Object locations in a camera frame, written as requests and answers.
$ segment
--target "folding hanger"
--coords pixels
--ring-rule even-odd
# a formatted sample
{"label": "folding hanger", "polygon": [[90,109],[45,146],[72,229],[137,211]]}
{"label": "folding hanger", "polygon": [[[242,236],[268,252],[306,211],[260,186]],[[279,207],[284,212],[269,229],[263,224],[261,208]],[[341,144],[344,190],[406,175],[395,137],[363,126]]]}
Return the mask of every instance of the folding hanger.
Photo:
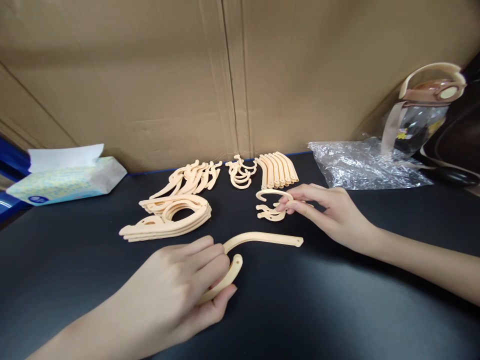
{"label": "folding hanger", "polygon": [[[232,237],[226,243],[223,244],[225,249],[225,254],[228,254],[230,250],[234,247],[251,242],[251,241],[260,241],[266,243],[273,243],[273,244],[281,244],[281,245],[291,245],[296,246],[299,248],[304,243],[304,239],[299,236],[288,236],[288,235],[280,235],[280,234],[273,234],[268,232],[245,232],[239,234],[237,236]],[[243,265],[242,256],[239,254],[235,254],[233,256],[233,260],[230,264],[230,269],[228,270],[225,277],[212,289],[208,290],[206,293],[202,295],[200,300],[198,300],[197,304],[201,305],[207,301],[214,299],[223,289],[225,289],[228,285],[232,284],[240,272],[240,269]]]}

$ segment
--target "tissue box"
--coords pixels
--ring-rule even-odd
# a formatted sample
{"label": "tissue box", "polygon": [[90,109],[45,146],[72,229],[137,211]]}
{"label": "tissue box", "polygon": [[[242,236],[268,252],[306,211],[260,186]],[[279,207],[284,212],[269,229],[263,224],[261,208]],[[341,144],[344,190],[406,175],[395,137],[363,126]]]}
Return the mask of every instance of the tissue box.
{"label": "tissue box", "polygon": [[126,174],[114,157],[99,157],[94,166],[31,173],[6,193],[34,206],[61,203],[108,194]]}

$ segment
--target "hand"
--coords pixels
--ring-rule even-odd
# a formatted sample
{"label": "hand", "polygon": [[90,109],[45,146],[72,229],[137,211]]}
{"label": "hand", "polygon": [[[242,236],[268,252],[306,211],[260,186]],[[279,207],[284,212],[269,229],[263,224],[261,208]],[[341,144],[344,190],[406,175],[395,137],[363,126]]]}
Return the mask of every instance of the hand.
{"label": "hand", "polygon": [[224,246],[214,245],[211,236],[166,246],[31,359],[135,360],[182,343],[223,318],[235,285],[211,301],[196,303],[227,274],[229,265]]}
{"label": "hand", "polygon": [[[302,184],[287,193],[294,200],[282,197],[277,211],[287,209],[290,215],[294,212],[302,214],[337,243],[358,253],[371,255],[376,250],[379,229],[362,215],[345,189]],[[302,201],[316,201],[326,210],[320,212]]]}

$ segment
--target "forearm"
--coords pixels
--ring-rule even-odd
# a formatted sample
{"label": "forearm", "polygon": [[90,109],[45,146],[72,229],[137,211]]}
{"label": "forearm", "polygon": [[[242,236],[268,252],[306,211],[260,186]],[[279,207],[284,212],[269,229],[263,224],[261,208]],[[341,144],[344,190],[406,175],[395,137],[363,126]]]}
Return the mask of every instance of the forearm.
{"label": "forearm", "polygon": [[118,323],[122,316],[112,314],[104,303],[65,327],[27,360],[133,360],[124,348],[128,329]]}
{"label": "forearm", "polygon": [[380,229],[371,257],[418,275],[480,306],[480,257],[415,241]]}

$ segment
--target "beige plastic part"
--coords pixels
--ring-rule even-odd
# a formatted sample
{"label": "beige plastic part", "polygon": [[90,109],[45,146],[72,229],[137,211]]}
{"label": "beige plastic part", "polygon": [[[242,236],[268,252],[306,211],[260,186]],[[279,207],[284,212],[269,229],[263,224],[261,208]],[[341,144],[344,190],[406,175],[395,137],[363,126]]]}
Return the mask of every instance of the beige plastic part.
{"label": "beige plastic part", "polygon": [[199,181],[202,178],[203,170],[208,168],[207,163],[202,163],[200,166],[187,169],[184,172],[186,178],[186,184],[178,191],[178,194],[192,194],[199,186]]}
{"label": "beige plastic part", "polygon": [[282,182],[282,172],[283,172],[283,178],[285,179],[285,185],[288,186],[288,185],[293,184],[292,179],[290,179],[290,171],[289,171],[289,165],[287,164],[287,161],[283,157],[281,157],[280,155],[278,155],[276,153],[272,153],[270,155],[273,156],[277,160],[279,165],[281,164],[281,170],[282,171],[280,171],[280,182]]}
{"label": "beige plastic part", "polygon": [[290,195],[288,192],[275,190],[275,189],[260,190],[255,194],[255,196],[258,200],[262,200],[263,202],[266,202],[267,199],[262,196],[263,194],[277,194],[277,195],[281,195],[281,196],[286,197],[290,201],[294,200],[294,197],[292,195]]}
{"label": "beige plastic part", "polygon": [[219,174],[220,174],[219,167],[221,167],[221,166],[222,166],[222,162],[220,161],[219,163],[216,163],[215,165],[213,165],[210,168],[209,172],[210,172],[210,175],[211,175],[212,179],[207,184],[207,189],[208,190],[212,190],[215,183],[217,182],[217,179],[218,179]]}
{"label": "beige plastic part", "polygon": [[168,193],[170,190],[172,190],[172,189],[175,188],[175,187],[176,187],[176,189],[173,191],[173,193],[172,193],[171,195],[176,195],[176,193],[178,192],[180,186],[182,186],[182,179],[183,179],[183,177],[182,177],[181,174],[179,174],[179,173],[180,173],[180,170],[181,170],[181,169],[175,170],[175,172],[174,172],[172,175],[170,175],[170,178],[169,178],[170,182],[168,183],[168,185],[165,186],[165,187],[164,187],[162,190],[160,190],[159,192],[157,192],[157,193],[153,194],[152,196],[150,196],[150,199],[159,198],[159,197],[161,197],[162,195]]}
{"label": "beige plastic part", "polygon": [[207,187],[207,183],[209,182],[209,170],[213,165],[214,165],[214,162],[210,161],[210,166],[204,172],[201,173],[200,183],[198,184],[197,188],[193,191],[193,194],[198,194]]}
{"label": "beige plastic part", "polygon": [[274,182],[274,164],[272,161],[266,157],[265,155],[260,155],[260,160],[263,161],[263,163],[267,167],[267,176],[266,176],[266,187],[267,189],[273,189],[275,187],[275,182]]}
{"label": "beige plastic part", "polygon": [[[290,201],[292,201],[294,199],[293,196],[290,195],[288,192],[275,190],[275,189],[260,190],[256,193],[255,196],[256,196],[257,199],[266,202],[267,199],[262,196],[263,194],[277,194],[277,195],[285,196]],[[273,204],[273,206],[277,207],[279,204],[280,204],[279,202],[276,202],[276,203]],[[275,209],[271,209],[266,205],[257,205],[255,208],[257,210],[263,210],[262,212],[259,212],[256,215],[259,219],[267,219],[267,220],[274,221],[274,222],[283,220],[285,218],[285,214],[287,213],[287,209],[285,209],[281,212],[278,212]]]}
{"label": "beige plastic part", "polygon": [[292,162],[292,160],[290,160],[288,157],[283,155],[281,152],[276,151],[275,154],[281,156],[286,161],[286,163],[288,164],[288,172],[290,173],[290,179],[294,183],[298,182],[299,177],[297,175],[297,172],[295,171],[295,166],[294,166],[294,163]]}
{"label": "beige plastic part", "polygon": [[[251,241],[291,245],[296,246],[297,248],[302,246],[302,244],[304,243],[303,237],[299,236],[280,235],[258,231],[244,232],[242,234],[232,237],[230,240],[223,244],[225,254],[228,254],[229,251],[232,250],[234,247]],[[239,254],[235,254],[233,256],[233,260],[231,261],[230,269],[228,270],[225,277],[215,287],[204,293],[200,300],[198,300],[197,305],[201,305],[207,301],[213,300],[223,289],[232,284],[237,275],[239,274],[242,265],[242,256]]]}
{"label": "beige plastic part", "polygon": [[240,254],[233,256],[233,260],[230,264],[230,269],[226,273],[225,277],[212,289],[204,293],[201,298],[197,301],[197,305],[201,305],[207,301],[213,300],[223,289],[228,285],[232,284],[240,272],[244,260]]}
{"label": "beige plastic part", "polygon": [[261,167],[261,189],[265,190],[267,188],[267,166],[258,157],[255,158],[255,161]]}
{"label": "beige plastic part", "polygon": [[[205,223],[212,212],[207,200],[192,194],[143,200],[139,204],[148,212],[154,212],[155,215],[120,230],[119,235],[129,242],[184,235]],[[172,221],[174,214],[182,209],[191,209],[194,213],[182,220]]]}
{"label": "beige plastic part", "polygon": [[257,172],[258,163],[254,160],[253,166],[245,166],[244,161],[240,157],[240,155],[235,155],[236,162],[228,161],[225,163],[225,166],[228,166],[228,174],[230,175],[230,182],[231,184],[236,187],[237,189],[246,189],[252,183],[252,179],[250,178],[251,175]]}
{"label": "beige plastic part", "polygon": [[264,155],[268,160],[270,160],[271,164],[273,165],[273,184],[275,188],[280,186],[280,172],[279,172],[279,164],[277,161],[271,157],[269,154]]}
{"label": "beige plastic part", "polygon": [[281,235],[281,234],[273,234],[269,232],[259,232],[259,231],[244,232],[237,236],[232,237],[230,240],[228,240],[223,244],[223,247],[225,249],[225,254],[228,254],[229,251],[232,250],[234,247],[250,241],[260,241],[265,243],[274,243],[274,244],[281,244],[281,245],[292,245],[299,248],[304,243],[304,238],[300,236]]}

